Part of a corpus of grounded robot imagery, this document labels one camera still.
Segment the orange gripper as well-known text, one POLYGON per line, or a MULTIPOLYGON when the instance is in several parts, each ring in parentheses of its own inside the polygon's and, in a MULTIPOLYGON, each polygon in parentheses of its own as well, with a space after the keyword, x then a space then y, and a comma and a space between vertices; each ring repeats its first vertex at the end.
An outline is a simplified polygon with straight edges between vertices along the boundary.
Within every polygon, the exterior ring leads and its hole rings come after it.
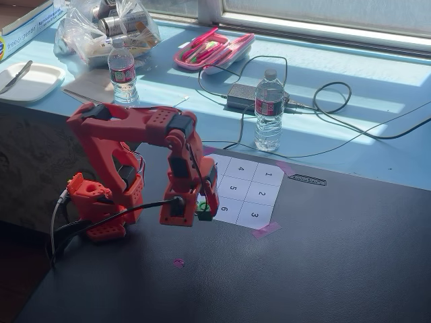
POLYGON ((203 194, 209 214, 215 216, 220 205, 217 191, 217 169, 215 162, 208 156, 197 158, 195 168, 192 157, 169 157, 169 192, 203 194))

